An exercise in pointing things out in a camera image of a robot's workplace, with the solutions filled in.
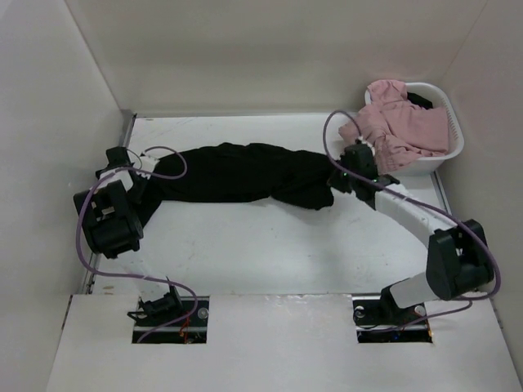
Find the black trousers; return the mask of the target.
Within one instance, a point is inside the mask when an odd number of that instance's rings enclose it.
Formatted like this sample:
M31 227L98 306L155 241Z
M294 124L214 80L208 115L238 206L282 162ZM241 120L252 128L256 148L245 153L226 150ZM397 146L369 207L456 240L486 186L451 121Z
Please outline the black trousers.
M141 201L134 206L142 225L147 225L163 202L251 203L266 198L294 207L318 211L334 204L329 187L333 166L319 153L292 151L280 146L222 143L162 157Z

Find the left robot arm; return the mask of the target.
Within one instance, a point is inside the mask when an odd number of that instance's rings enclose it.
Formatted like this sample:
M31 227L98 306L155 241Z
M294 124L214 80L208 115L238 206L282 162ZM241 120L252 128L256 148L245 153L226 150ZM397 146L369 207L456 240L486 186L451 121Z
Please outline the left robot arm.
M85 190L73 196L78 213L78 223L91 251L106 259L115 260L118 256L138 252L143 239L143 224L136 211L140 206L145 187L151 179L152 171L159 160L143 153L136 155L138 166L129 157L125 147L107 149L108 164L96 172L98 186L95 190ZM119 262L125 273L107 273L133 277L137 288L147 288L147 283L157 286L167 284L152 281L152 274L143 262L126 259ZM154 301L138 302L138 310L128 313L136 322L161 323L172 326L179 323L186 309L178 290L169 285L168 292Z

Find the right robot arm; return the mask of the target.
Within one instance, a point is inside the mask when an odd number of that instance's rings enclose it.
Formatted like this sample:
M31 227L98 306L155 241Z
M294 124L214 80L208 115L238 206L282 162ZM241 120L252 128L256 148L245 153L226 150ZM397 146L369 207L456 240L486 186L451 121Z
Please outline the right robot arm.
M479 222L460 221L416 199L394 176L378 173L372 150L360 142L346 147L333 165L331 187L355 194L427 249L422 273L383 288L378 303L362 310L373 322L401 328L401 319L424 302L464 301L488 283L499 289L499 267Z

